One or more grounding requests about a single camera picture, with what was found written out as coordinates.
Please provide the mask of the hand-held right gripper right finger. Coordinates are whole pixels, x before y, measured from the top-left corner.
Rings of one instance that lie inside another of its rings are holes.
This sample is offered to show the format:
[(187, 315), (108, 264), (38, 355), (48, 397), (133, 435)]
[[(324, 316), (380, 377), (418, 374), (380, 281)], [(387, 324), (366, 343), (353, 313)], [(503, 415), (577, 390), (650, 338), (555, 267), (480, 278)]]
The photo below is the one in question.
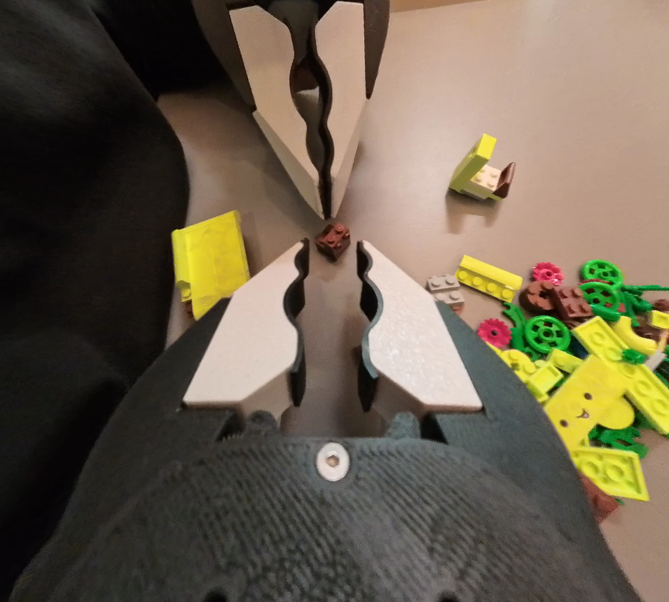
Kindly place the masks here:
[(356, 245), (361, 339), (358, 396), (364, 412), (477, 413), (483, 403), (437, 302), (366, 240)]

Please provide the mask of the small grey plate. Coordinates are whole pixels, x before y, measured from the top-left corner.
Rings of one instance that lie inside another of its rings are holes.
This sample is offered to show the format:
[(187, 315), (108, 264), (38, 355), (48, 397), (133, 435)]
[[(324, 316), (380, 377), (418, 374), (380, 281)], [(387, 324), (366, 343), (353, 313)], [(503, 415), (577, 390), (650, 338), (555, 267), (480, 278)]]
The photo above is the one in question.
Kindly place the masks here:
[(425, 288), (435, 301), (447, 305), (457, 314), (462, 313), (465, 304), (464, 293), (462, 285), (453, 274), (431, 276), (427, 279)]

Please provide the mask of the large lime brick assembly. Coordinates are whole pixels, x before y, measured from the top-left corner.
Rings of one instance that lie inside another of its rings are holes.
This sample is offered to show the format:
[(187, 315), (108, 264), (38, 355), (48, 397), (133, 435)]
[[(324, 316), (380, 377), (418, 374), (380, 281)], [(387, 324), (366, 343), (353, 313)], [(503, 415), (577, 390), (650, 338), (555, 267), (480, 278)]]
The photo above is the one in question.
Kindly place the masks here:
[(249, 280), (237, 210), (171, 233), (175, 286), (199, 320)]

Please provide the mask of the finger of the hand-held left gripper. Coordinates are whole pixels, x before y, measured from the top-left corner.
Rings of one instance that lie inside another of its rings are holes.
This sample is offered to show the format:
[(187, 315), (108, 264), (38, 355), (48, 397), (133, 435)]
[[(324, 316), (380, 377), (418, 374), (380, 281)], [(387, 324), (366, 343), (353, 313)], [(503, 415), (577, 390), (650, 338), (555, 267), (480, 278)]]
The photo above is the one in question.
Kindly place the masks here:
[(230, 19), (254, 98), (255, 122), (304, 201), (324, 220), (321, 177), (290, 89), (295, 52), (289, 26), (257, 5), (232, 10)]
[(367, 105), (363, 5), (336, 1), (316, 23), (313, 47), (324, 74), (319, 131), (324, 144), (324, 218), (328, 220), (337, 215), (345, 196)]

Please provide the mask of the brown square brick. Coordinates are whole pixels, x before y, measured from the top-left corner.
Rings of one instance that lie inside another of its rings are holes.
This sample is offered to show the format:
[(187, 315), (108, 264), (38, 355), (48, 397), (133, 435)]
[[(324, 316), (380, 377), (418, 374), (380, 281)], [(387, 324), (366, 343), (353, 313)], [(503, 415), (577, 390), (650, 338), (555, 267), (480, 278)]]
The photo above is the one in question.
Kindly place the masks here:
[(330, 223), (314, 238), (314, 246), (331, 262), (337, 262), (339, 257), (351, 244), (349, 228), (342, 223)]

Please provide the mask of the person's left hand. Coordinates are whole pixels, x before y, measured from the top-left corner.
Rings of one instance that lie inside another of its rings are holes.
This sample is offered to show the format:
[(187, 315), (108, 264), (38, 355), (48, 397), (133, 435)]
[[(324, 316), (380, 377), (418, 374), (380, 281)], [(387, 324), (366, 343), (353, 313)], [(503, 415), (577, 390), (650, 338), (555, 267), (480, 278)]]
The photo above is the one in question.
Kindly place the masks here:
[(296, 63), (290, 73), (291, 93), (297, 94), (302, 91), (310, 91), (318, 88), (318, 79), (314, 75), (311, 58), (305, 55), (299, 63)]

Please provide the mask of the small lime brown brick block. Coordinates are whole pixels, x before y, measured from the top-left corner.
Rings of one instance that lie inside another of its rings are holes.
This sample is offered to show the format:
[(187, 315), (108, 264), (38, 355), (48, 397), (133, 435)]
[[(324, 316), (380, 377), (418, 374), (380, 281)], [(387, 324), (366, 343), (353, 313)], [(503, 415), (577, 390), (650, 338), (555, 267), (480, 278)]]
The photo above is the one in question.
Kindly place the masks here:
[(502, 170), (490, 166), (496, 144), (496, 138), (483, 134), (457, 165), (448, 189), (478, 200), (506, 199), (514, 181), (516, 163), (511, 162)]

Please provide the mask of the pile of loose toy bricks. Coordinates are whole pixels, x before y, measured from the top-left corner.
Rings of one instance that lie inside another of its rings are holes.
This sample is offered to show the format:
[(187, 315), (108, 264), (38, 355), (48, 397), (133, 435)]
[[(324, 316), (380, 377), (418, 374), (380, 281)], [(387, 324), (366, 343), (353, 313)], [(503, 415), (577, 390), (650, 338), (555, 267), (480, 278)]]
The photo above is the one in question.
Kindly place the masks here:
[(537, 263), (478, 336), (514, 372), (553, 424), (581, 477), (598, 523), (624, 499), (648, 501), (640, 431), (668, 437), (668, 300), (660, 285), (625, 283), (603, 259), (568, 285), (554, 263)]

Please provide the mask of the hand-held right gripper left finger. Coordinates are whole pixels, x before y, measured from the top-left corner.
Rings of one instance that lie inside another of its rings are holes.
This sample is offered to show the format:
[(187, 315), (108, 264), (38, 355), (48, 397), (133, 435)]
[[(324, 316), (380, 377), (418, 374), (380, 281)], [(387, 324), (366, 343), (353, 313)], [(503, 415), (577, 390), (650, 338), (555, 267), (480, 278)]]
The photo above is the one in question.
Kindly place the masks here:
[(306, 358), (297, 316), (305, 306), (309, 247), (308, 240), (297, 242), (230, 297), (184, 406), (283, 414), (301, 405)]

